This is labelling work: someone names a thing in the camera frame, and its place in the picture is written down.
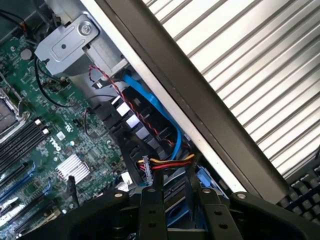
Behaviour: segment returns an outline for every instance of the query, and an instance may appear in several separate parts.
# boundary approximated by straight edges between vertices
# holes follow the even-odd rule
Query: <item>black wire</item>
[[[83,118],[83,126],[84,126],[84,132],[85,134],[91,138],[91,139],[99,139],[101,137],[103,137],[104,135],[106,135],[109,131],[105,130],[102,134],[98,135],[98,136],[92,136],[88,133],[88,129],[87,129],[87,110],[84,112],[84,118]]]
[[[38,67],[39,71],[40,71],[43,75],[46,75],[48,78],[52,79],[53,81],[55,81],[55,82],[58,83],[58,84],[61,83],[59,79],[57,79],[57,78],[55,78],[54,76],[46,73],[46,72],[41,68],[39,59],[36,61],[36,64],[37,64],[37,67]]]
[[[0,9],[0,13],[4,13],[4,14],[7,14],[7,15],[11,15],[13,17],[16,17],[17,19],[20,19],[22,22],[25,22],[25,20],[23,19],[23,17],[20,17],[12,12],[9,12],[9,11],[6,11],[6,10],[3,10],[3,9]]]
[[[97,95],[93,95],[88,97],[87,99],[85,99],[86,101],[93,99],[93,98],[97,98],[97,97],[110,97],[110,98],[115,98],[115,96],[112,95],[108,95],[108,94],[97,94]]]
[[[0,17],[3,17],[4,19],[6,19],[7,21],[19,26],[22,30],[23,30],[23,27],[21,26],[21,24],[15,20],[13,20],[12,18],[8,17],[7,15],[4,15],[3,13],[0,12]]]
[[[72,200],[74,204],[76,205],[77,208],[79,208],[80,204],[77,196],[76,179],[72,175],[69,175],[68,177],[66,192],[69,196],[72,196]]]
[[[40,92],[42,93],[42,95],[43,95],[50,103],[52,103],[53,105],[56,105],[57,107],[60,107],[60,108],[72,108],[73,106],[75,106],[76,103],[73,104],[73,105],[69,105],[69,106],[61,105],[61,104],[55,102],[54,100],[52,100],[52,99],[48,96],[48,94],[45,92],[45,90],[44,90],[44,88],[43,88],[43,86],[42,86],[42,84],[41,84],[41,81],[40,81],[39,70],[38,70],[38,64],[37,64],[37,62],[38,62],[38,58],[35,57],[35,58],[34,58],[35,79],[36,79],[36,82],[37,82],[37,84],[38,84],[38,87],[39,87]]]

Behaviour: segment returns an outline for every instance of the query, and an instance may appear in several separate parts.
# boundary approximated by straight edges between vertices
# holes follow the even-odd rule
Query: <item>motherboard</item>
[[[68,176],[75,178],[82,205],[126,171],[108,134],[98,139],[85,133],[89,104],[68,78],[57,85],[39,73],[50,98],[72,107],[57,107],[43,96],[33,52],[23,37],[0,45],[0,240],[16,239],[72,211]],[[91,136],[105,131],[95,115],[87,117],[86,129]]]

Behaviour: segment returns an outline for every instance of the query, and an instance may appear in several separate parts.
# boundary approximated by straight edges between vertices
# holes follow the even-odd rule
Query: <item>yellow wire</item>
[[[182,161],[186,161],[186,160],[189,160],[191,158],[193,158],[195,155],[194,154],[191,154],[189,156],[187,156],[185,159],[183,159]],[[160,160],[157,160],[157,159],[154,159],[154,158],[150,158],[150,161],[156,163],[156,164],[164,164],[164,163],[170,163],[171,161],[179,161],[179,160],[166,160],[166,161],[160,161]],[[138,164],[143,164],[144,163],[144,160],[141,159],[138,161]]]

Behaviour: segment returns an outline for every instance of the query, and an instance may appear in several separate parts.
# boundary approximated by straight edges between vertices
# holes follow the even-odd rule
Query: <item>wire connector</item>
[[[146,181],[149,185],[152,185],[154,180],[151,173],[149,158],[148,156],[143,156],[142,159],[143,159],[143,165],[144,165],[144,170],[146,175]]]

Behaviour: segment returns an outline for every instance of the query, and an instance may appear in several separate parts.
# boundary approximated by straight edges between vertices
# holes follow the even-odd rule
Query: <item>circuit board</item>
[[[18,236],[15,228],[46,201],[54,200],[55,208],[60,210],[62,215],[72,211],[74,204],[72,198],[66,194],[67,183],[58,178],[56,170],[57,166],[70,156],[76,155],[90,171],[90,174],[76,185],[80,204],[92,199],[126,170],[120,150],[108,134],[100,139],[91,139],[85,134],[82,124],[85,108],[89,105],[77,87],[70,82],[61,89],[45,88],[47,94],[56,102],[62,105],[72,103],[73,107],[69,108],[56,107],[42,95],[35,77],[34,60],[21,58],[20,53],[25,49],[34,51],[32,45],[25,42],[23,37],[21,39],[13,37],[0,45],[0,64],[2,64],[0,69],[12,88],[23,99],[23,111],[29,113],[27,123],[38,118],[48,129],[49,135],[6,172],[9,174],[22,163],[28,163],[31,169],[34,168],[32,178],[16,189],[9,198],[18,198],[18,207],[0,217],[1,240],[16,239]],[[40,80],[45,83],[48,77],[40,73]],[[0,87],[7,92],[10,91],[3,81],[0,82]],[[89,132],[99,135],[104,131],[102,122],[96,116],[90,115],[88,118]],[[0,192],[5,192],[6,188],[17,181],[18,179],[13,179],[8,187],[0,189]],[[45,200],[39,206],[33,206],[23,216],[11,224],[8,223],[18,210],[23,209],[45,191]],[[40,215],[30,225],[37,226],[45,218],[44,215]]]

